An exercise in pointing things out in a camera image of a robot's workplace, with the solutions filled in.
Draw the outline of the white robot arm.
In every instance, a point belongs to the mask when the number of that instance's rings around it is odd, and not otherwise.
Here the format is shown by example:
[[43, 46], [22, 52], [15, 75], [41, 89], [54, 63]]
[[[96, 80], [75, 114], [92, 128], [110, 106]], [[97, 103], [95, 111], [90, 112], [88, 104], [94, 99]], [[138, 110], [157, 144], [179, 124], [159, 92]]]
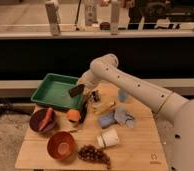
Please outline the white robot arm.
[[95, 58], [90, 63], [90, 69], [79, 78], [77, 86], [69, 90], [70, 96], [75, 97], [85, 88], [96, 88], [101, 80], [119, 87], [174, 126], [171, 170], [194, 171], [194, 99], [189, 100], [169, 89], [129, 75], [119, 70], [118, 65], [114, 54]]

